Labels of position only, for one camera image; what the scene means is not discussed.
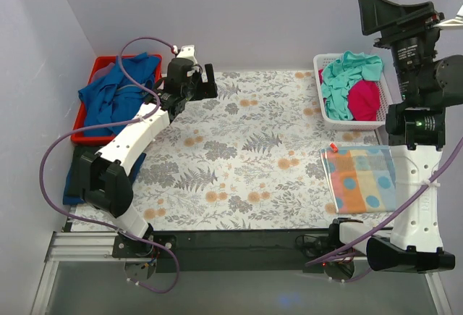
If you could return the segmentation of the magenta t shirt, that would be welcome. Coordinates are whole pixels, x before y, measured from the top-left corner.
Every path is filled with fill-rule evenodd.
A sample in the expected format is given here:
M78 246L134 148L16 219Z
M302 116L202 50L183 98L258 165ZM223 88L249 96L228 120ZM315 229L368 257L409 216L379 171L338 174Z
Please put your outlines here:
M318 70L323 104L329 119L338 121L376 121L381 107L377 83L357 80L354 83L343 79L325 80L323 70Z

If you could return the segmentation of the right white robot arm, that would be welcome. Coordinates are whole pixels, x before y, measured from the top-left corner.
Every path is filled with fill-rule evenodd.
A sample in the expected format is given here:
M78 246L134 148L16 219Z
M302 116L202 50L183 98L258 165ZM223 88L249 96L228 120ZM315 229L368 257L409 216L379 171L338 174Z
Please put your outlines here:
M402 96L386 114L398 208L388 218L388 236L357 220L333 221L328 249L336 255L355 249L374 271L451 270L455 257L444 250L438 226L438 178L449 166L441 158L446 109L462 103L462 56L438 59L435 46L442 30L462 26L462 16L446 20L431 2L358 4L362 33L377 33L375 46L391 52Z

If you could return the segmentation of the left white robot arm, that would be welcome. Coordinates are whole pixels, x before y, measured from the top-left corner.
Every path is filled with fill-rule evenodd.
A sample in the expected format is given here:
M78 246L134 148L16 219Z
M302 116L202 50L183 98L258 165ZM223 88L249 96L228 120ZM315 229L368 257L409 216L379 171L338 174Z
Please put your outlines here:
M79 163L80 197L108 214L116 230L130 236L136 256L148 256L154 247L153 228L133 205L129 174L141 153L181 114L187 102L216 98L218 88L212 64L200 66L193 56L173 58L167 74L153 84L131 123L94 154L85 152Z

